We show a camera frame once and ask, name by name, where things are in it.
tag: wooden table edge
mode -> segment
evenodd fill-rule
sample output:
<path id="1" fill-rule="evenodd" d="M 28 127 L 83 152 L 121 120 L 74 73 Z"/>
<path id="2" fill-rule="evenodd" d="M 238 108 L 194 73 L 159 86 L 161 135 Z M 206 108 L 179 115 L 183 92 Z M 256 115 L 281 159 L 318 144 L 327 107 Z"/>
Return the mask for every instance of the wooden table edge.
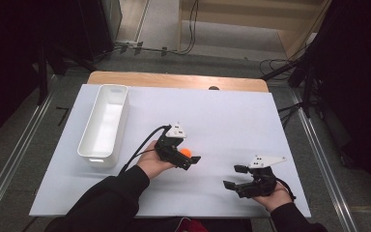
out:
<path id="1" fill-rule="evenodd" d="M 267 82 L 263 79 L 168 74 L 150 72 L 92 72 L 88 84 L 120 84 L 127 86 L 251 91 L 268 93 Z"/>

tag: white gripper part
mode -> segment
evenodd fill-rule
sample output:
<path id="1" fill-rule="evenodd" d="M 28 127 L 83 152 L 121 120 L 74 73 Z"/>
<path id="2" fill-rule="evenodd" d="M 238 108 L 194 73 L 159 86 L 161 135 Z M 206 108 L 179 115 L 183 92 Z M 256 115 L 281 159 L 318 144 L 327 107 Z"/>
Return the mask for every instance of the white gripper part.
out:
<path id="1" fill-rule="evenodd" d="M 263 168 L 287 160 L 285 157 L 267 157 L 257 155 L 249 164 L 248 168 Z"/>
<path id="2" fill-rule="evenodd" d="M 165 134 L 167 137 L 186 138 L 186 132 L 179 123 L 174 124 L 171 129 Z"/>

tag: person's left hand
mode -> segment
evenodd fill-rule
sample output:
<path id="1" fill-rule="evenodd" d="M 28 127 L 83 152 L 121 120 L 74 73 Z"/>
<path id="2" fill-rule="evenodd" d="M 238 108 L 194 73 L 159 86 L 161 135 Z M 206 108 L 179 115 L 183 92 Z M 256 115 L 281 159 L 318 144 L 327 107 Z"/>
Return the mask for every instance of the person's left hand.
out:
<path id="1" fill-rule="evenodd" d="M 273 193 L 269 196 L 255 196 L 252 199 L 256 200 L 261 205 L 265 206 L 268 212 L 272 212 L 274 209 L 291 203 L 292 199 L 289 195 L 289 191 L 282 186 L 281 183 L 277 182 Z"/>
<path id="2" fill-rule="evenodd" d="M 161 172 L 172 167 L 175 167 L 173 163 L 162 161 L 159 158 L 157 152 L 154 151 L 156 143 L 157 143 L 156 141 L 151 142 L 149 146 L 145 149 L 145 151 L 148 150 L 153 151 L 146 152 L 143 155 L 141 155 L 140 159 L 137 162 L 137 166 L 143 169 L 143 171 L 146 173 L 150 180 L 158 176 Z"/>

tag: red object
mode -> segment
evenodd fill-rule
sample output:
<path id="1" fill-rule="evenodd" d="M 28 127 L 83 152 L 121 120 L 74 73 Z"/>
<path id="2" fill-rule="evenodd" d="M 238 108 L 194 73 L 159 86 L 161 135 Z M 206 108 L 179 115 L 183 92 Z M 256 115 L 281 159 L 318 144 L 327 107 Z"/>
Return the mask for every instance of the red object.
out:
<path id="1" fill-rule="evenodd" d="M 183 218 L 176 232 L 209 232 L 200 221 Z"/>

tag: power cord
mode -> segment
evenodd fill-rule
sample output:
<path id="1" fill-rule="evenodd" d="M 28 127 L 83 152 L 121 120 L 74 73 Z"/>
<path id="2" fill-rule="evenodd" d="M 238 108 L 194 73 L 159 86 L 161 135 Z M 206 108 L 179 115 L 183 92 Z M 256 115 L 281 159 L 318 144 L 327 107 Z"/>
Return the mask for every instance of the power cord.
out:
<path id="1" fill-rule="evenodd" d="M 291 64 L 292 63 L 292 61 L 291 61 L 291 58 L 293 58 L 294 56 L 296 56 L 298 53 L 300 53 L 301 51 L 303 51 L 304 49 L 307 49 L 310 45 L 311 45 L 312 43 L 309 43 L 309 44 L 307 44 L 307 43 L 305 43 L 305 46 L 303 47 L 303 48 L 301 48 L 301 49 L 299 49 L 297 52 L 295 52 L 293 55 L 291 55 L 288 59 L 267 59 L 267 60 L 263 60 L 263 61 L 261 61 L 261 63 L 260 63 L 260 72 L 263 74 L 263 75 L 265 75 L 266 73 L 264 73 L 264 71 L 263 71 L 263 64 L 265 63 L 265 62 L 269 62 L 268 63 L 268 65 L 269 65 L 269 67 L 272 69 L 272 71 L 275 71 L 275 68 L 272 66 L 272 63 L 273 62 L 285 62 L 285 65 L 289 65 L 289 64 Z M 274 80 L 286 80 L 286 79 L 288 79 L 289 78 L 289 76 L 291 75 L 292 73 L 291 72 L 285 72 L 285 73 L 283 73 L 283 75 L 288 75 L 288 76 L 286 76 L 286 77 L 283 77 L 283 78 L 273 78 Z"/>
<path id="2" fill-rule="evenodd" d="M 308 106 L 318 106 L 318 102 L 317 101 L 312 101 L 310 102 L 310 105 Z M 284 115 L 283 117 L 281 117 L 281 123 L 282 123 L 282 128 L 285 130 L 286 126 L 288 125 L 291 117 L 295 114 L 295 112 L 297 112 L 301 107 L 304 107 L 304 104 L 303 102 L 300 102 L 300 103 L 296 103 L 294 105 L 291 105 L 291 106 L 288 106 L 288 107 L 284 107 L 284 108 L 280 108 L 278 109 L 278 114 L 281 114 L 282 112 L 284 111 L 287 111 L 289 110 L 288 114 Z"/>
<path id="3" fill-rule="evenodd" d="M 31 227 L 31 225 L 38 219 L 39 217 L 33 217 L 31 219 L 31 221 L 29 221 L 29 223 L 25 226 L 25 228 L 23 228 L 22 232 L 26 232 L 29 227 Z"/>
<path id="4" fill-rule="evenodd" d="M 189 15 L 188 28 L 189 28 L 189 32 L 190 32 L 190 40 L 189 40 L 189 43 L 188 43 L 188 46 L 187 46 L 186 49 L 183 49 L 183 50 L 179 51 L 179 50 L 148 48 L 148 47 L 143 47 L 142 45 L 140 45 L 142 43 L 138 43 L 137 46 L 128 46 L 128 45 L 116 44 L 112 51 L 107 52 L 107 53 L 103 53 L 102 55 L 107 55 L 107 54 L 110 54 L 110 53 L 114 53 L 114 52 L 119 51 L 119 50 L 125 51 L 127 49 L 161 52 L 162 55 L 165 54 L 165 53 L 171 53 L 171 54 L 176 54 L 176 55 L 187 55 L 194 48 L 194 45 L 195 45 L 195 38 L 196 38 L 195 25 L 196 25 L 197 16 L 198 16 L 198 6 L 199 6 L 198 3 L 199 3 L 199 0 L 194 1 L 193 5 L 192 5 L 192 8 L 191 8 L 190 15 Z"/>
<path id="5" fill-rule="evenodd" d="M 120 171 L 119 173 L 119 176 L 122 175 L 123 173 L 126 172 L 126 170 L 128 169 L 128 166 L 130 165 L 130 163 L 138 156 L 140 156 L 141 154 L 144 154 L 146 152 L 150 152 L 150 151 L 153 151 L 154 149 L 152 150 L 148 150 L 148 151 L 144 151 L 142 153 L 139 153 L 140 150 L 143 148 L 143 146 L 150 140 L 151 137 L 153 137 L 153 135 L 155 135 L 158 131 L 162 130 L 162 129 L 167 129 L 169 126 L 161 126 L 157 129 L 155 129 L 152 133 L 150 133 L 150 135 L 143 141 L 143 143 L 140 145 L 140 147 L 138 147 L 138 149 L 134 152 L 134 154 L 131 156 L 131 158 L 128 160 L 128 163 L 126 163 L 122 170 Z"/>

